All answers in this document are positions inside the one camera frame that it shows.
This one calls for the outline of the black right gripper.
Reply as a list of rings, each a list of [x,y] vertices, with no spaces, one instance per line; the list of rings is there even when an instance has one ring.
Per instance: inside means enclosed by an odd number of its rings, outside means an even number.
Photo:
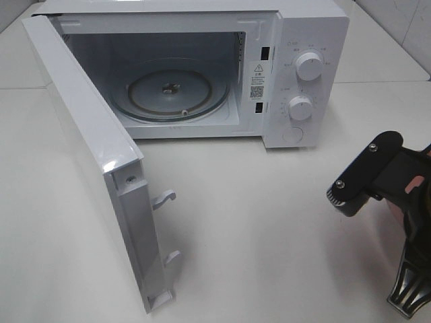
[[[416,176],[424,181],[410,193],[405,187]],[[367,194],[386,199],[403,211],[406,240],[417,263],[403,256],[387,301],[404,318],[412,318],[430,302],[430,147],[405,148],[396,131],[377,135],[327,190],[339,201]]]

